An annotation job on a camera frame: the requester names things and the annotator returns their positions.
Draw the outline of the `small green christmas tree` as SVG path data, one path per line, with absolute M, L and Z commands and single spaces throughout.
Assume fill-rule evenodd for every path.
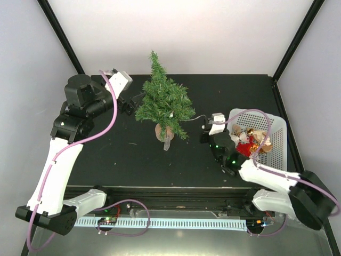
M 188 97 L 188 88 L 167 76 L 155 51 L 151 51 L 149 59 L 151 78 L 143 84 L 145 97 L 135 111 L 135 118 L 159 123 L 164 129 L 170 126 L 173 133 L 184 140 L 188 135 L 180 122 L 189 120 L 196 113 Z

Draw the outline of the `red star ornament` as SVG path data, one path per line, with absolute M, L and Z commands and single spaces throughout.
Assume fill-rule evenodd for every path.
M 254 143 L 254 137 L 249 136 L 248 143 L 238 143 L 236 150 L 244 156 L 250 157 L 258 149 L 258 144 Z

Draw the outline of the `white perforated plastic basket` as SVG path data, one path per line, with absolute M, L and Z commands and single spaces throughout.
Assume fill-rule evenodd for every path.
M 243 109 L 234 108 L 229 118 L 237 116 L 227 123 L 226 128 L 232 132 L 232 126 L 237 124 L 242 132 L 247 129 L 269 131 L 272 149 L 268 153 L 258 153 L 257 161 L 269 167 L 287 171 L 287 126 L 283 118 L 271 114 L 263 115 L 257 111 L 242 113 Z

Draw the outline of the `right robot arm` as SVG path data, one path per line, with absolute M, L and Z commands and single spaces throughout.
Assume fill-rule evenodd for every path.
M 209 144 L 224 173 L 260 185 L 259 190 L 242 201 L 245 213 L 283 213 L 313 230 L 320 230 L 329 217 L 340 214 L 340 203 L 315 173 L 286 172 L 260 164 L 236 150 L 225 127 L 201 128 L 200 142 Z

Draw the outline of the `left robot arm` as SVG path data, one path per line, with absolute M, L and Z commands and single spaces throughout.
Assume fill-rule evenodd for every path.
M 64 199 L 64 193 L 84 144 L 104 135 L 114 124 L 111 121 L 103 132 L 90 136 L 94 119 L 110 109 L 113 110 L 112 117 L 116 118 L 124 106 L 119 95 L 132 81 L 126 72 L 115 70 L 103 72 L 98 81 L 85 74 L 68 79 L 64 87 L 66 101 L 53 124 L 42 175 L 28 203 L 17 208 L 15 216 L 18 219 L 66 235 L 84 215 L 98 210 L 108 213 L 113 209 L 115 201 L 108 188 L 95 186 L 68 200 Z

